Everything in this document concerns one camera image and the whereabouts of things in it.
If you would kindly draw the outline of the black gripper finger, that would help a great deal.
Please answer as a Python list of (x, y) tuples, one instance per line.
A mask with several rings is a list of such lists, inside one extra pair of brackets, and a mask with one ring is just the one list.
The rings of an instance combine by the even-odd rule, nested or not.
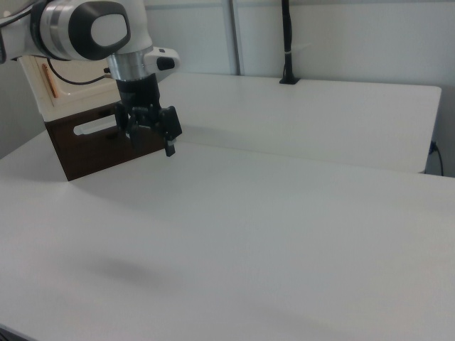
[(118, 102), (114, 106), (114, 116), (117, 128), (129, 137), (135, 149), (140, 149), (141, 139), (136, 114), (133, 111), (128, 112), (127, 108), (121, 102)]
[(171, 157), (175, 152), (175, 142), (182, 134), (181, 124), (174, 106), (167, 108), (152, 109), (151, 128), (164, 141), (164, 150), (167, 157)]

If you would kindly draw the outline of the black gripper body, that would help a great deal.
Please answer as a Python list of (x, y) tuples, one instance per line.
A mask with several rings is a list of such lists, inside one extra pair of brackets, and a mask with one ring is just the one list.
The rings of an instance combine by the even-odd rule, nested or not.
[(155, 74), (140, 80), (117, 80), (121, 103), (127, 108), (161, 108), (159, 84)]

